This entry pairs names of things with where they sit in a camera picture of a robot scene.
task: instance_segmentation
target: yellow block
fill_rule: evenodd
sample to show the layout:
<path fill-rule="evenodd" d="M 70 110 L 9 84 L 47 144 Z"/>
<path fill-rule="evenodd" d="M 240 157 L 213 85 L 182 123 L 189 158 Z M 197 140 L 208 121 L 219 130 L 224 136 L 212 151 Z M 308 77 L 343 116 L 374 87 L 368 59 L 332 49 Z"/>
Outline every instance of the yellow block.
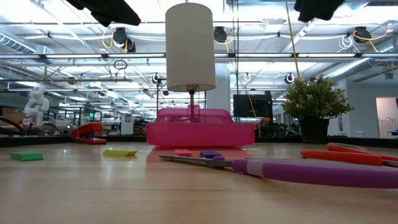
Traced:
<path fill-rule="evenodd" d="M 136 150 L 105 150 L 104 156 L 134 156 L 136 155 Z"/>

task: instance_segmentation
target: pink block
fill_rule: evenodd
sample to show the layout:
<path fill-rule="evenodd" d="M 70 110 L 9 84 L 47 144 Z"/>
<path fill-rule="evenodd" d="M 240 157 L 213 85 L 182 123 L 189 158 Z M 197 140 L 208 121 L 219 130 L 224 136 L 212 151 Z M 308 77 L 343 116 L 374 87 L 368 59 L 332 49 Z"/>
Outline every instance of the pink block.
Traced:
<path fill-rule="evenodd" d="M 192 157 L 192 152 L 187 149 L 176 149 L 174 151 L 178 156 Z"/>

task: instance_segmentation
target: red object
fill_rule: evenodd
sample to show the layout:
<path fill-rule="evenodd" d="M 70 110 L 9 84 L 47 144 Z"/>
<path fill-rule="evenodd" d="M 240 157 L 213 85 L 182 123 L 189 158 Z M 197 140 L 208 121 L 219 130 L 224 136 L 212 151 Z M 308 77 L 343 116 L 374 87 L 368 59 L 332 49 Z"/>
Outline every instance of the red object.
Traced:
<path fill-rule="evenodd" d="M 352 152 L 333 152 L 333 151 L 316 151 L 302 150 L 301 156 L 310 159 L 322 159 L 328 161 L 349 162 L 353 164 L 362 164 L 370 166 L 382 166 L 383 159 L 375 154 L 361 154 Z"/>
<path fill-rule="evenodd" d="M 340 144 L 340 143 L 328 143 L 327 148 L 329 151 L 333 152 L 352 152 L 360 154 L 377 155 L 380 156 L 383 160 L 398 162 L 398 157 L 379 155 L 377 153 L 369 152 L 365 148 L 359 146 Z"/>
<path fill-rule="evenodd" d="M 176 149 L 174 151 L 178 156 L 192 157 L 192 152 L 187 149 Z"/>
<path fill-rule="evenodd" d="M 72 141 L 87 144 L 106 144 L 105 139 L 94 138 L 101 136 L 104 126 L 101 122 L 91 122 L 84 124 L 72 131 Z"/>

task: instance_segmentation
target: green block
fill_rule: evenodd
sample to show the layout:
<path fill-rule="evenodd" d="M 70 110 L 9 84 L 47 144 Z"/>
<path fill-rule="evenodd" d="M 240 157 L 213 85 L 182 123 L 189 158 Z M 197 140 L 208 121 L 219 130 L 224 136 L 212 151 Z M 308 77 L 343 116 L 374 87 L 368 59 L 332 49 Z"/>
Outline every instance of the green block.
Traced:
<path fill-rule="evenodd" d="M 41 152 L 33 152 L 33 151 L 12 152 L 10 156 L 11 159 L 17 161 L 35 161 L 43 159 L 43 154 Z"/>

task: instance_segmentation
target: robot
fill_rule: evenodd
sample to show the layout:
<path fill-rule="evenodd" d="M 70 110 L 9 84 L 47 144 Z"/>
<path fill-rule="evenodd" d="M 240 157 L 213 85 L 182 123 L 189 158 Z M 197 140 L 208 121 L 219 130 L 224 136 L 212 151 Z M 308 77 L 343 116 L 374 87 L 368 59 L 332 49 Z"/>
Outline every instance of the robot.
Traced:
<path fill-rule="evenodd" d="M 35 125 L 43 125 L 43 112 L 49 110 L 49 100 L 44 98 L 46 89 L 42 86 L 34 87 L 29 93 L 29 101 L 25 105 L 24 114 L 25 118 L 34 117 Z"/>

